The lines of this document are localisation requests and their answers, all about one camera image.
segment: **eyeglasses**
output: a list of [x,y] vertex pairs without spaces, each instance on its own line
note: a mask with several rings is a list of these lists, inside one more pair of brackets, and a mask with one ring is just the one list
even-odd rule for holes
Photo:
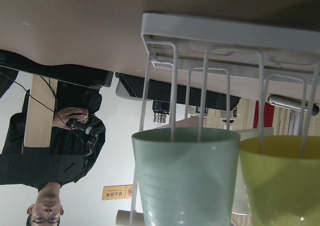
[[60,216],[57,214],[50,215],[46,220],[46,216],[44,214],[35,215],[32,222],[41,224],[45,221],[48,221],[51,224],[58,223],[60,221]]

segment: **orange sign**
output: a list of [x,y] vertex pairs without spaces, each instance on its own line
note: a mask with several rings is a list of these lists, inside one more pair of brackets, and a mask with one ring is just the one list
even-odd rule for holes
[[121,200],[131,199],[134,186],[130,185],[116,185],[104,186],[102,193],[102,200]]

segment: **hand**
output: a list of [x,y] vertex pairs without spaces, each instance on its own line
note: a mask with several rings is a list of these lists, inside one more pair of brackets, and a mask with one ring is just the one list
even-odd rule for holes
[[89,121],[88,110],[86,108],[66,107],[57,112],[57,114],[60,118],[55,115],[52,121],[52,126],[59,127],[65,130],[70,130],[70,128],[66,125],[69,119],[77,119],[78,121],[85,124]]

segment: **red object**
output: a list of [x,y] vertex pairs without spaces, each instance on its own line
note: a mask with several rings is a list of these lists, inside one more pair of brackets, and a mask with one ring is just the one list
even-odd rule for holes
[[[265,103],[264,104],[264,123],[263,127],[268,128],[272,127],[272,124],[274,122],[274,113],[275,113],[275,106]],[[258,121],[259,121],[259,101],[255,102],[255,110],[254,110],[254,118],[253,118],[253,128],[256,129],[258,127]]]

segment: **beige cylinder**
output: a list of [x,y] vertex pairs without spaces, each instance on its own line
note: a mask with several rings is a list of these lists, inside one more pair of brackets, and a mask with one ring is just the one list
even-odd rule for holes
[[[115,219],[115,225],[117,226],[129,226],[130,211],[118,210]],[[144,214],[137,212],[134,217],[134,226],[145,226]]]

